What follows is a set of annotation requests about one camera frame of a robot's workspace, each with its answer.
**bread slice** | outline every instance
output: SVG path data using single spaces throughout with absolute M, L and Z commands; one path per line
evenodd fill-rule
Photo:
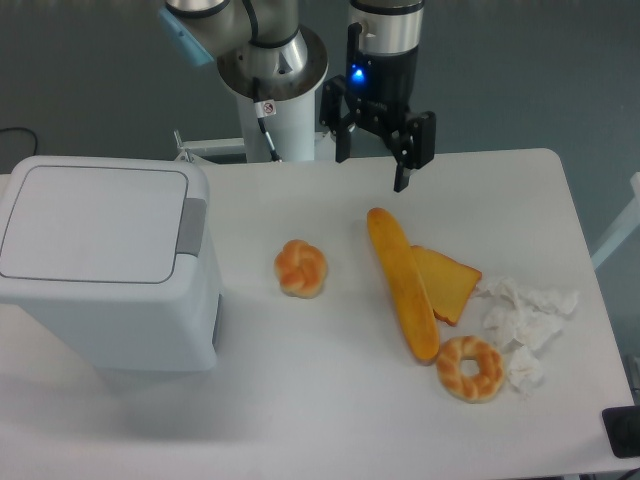
M 411 247 L 422 283 L 438 320 L 457 325 L 482 272 L 435 250 Z

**cable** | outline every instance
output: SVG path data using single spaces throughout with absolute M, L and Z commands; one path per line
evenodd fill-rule
M 31 155 L 35 155 L 36 153 L 38 153 L 38 135 L 36 135 L 36 132 L 27 127 L 0 128 L 0 134 L 7 132 L 25 132 L 31 135 L 33 137 L 33 153 Z
M 633 470 L 629 470 L 627 473 L 625 473 L 621 477 L 618 477 L 617 480 L 627 480 L 628 478 L 633 477 L 638 472 L 640 472 L 640 468 L 635 468 Z
M 253 78 L 253 103 L 255 105 L 258 102 L 260 102 L 260 80 L 254 77 Z M 260 127 L 260 131 L 262 132 L 265 140 L 267 141 L 267 148 L 269 149 L 269 154 L 271 155 L 271 161 L 281 162 L 282 157 L 278 155 L 278 152 L 276 152 L 276 147 L 273 145 L 273 140 L 271 140 L 271 135 L 269 135 L 267 126 L 264 123 L 264 118 L 257 115 L 257 119 L 258 119 L 258 126 Z

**black object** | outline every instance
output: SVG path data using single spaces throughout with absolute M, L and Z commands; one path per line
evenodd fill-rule
M 362 25 L 347 32 L 346 75 L 324 82 L 320 123 L 336 138 L 336 162 L 351 153 L 351 132 L 357 126 L 380 137 L 397 162 L 393 189 L 409 185 L 409 174 L 433 160 L 436 115 L 409 108 L 418 47 L 397 55 L 368 55 L 359 50 Z M 342 117 L 342 100 L 349 112 Z
M 33 137 L 33 152 L 31 153 L 31 155 L 35 155 L 38 153 L 38 135 L 36 135 L 36 132 L 26 127 L 0 128 L 0 133 L 7 133 L 7 132 L 24 132 L 31 135 Z
M 602 420 L 616 457 L 640 456 L 640 406 L 607 408 Z

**gray floor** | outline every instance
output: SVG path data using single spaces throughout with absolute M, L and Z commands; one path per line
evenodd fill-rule
M 172 159 L 183 139 L 240 136 L 215 68 L 187 66 L 159 0 L 0 0 L 0 128 L 40 153 Z M 341 73 L 346 0 L 300 2 Z M 412 105 L 437 152 L 546 147 L 562 158 L 592 246 L 640 171 L 640 2 L 427 0 Z M 0 136 L 0 172 L 28 156 Z M 598 279 L 622 353 L 640 353 L 640 232 Z

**black power cord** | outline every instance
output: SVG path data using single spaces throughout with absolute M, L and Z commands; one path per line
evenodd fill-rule
M 628 478 L 633 477 L 636 473 L 640 472 L 640 468 L 634 468 L 633 470 L 629 470 L 627 473 L 618 477 L 618 480 L 627 480 Z
M 8 132 L 24 132 L 31 135 L 33 137 L 33 153 L 31 155 L 35 155 L 36 153 L 38 153 L 38 135 L 36 135 L 36 132 L 27 127 L 0 128 L 0 134 Z

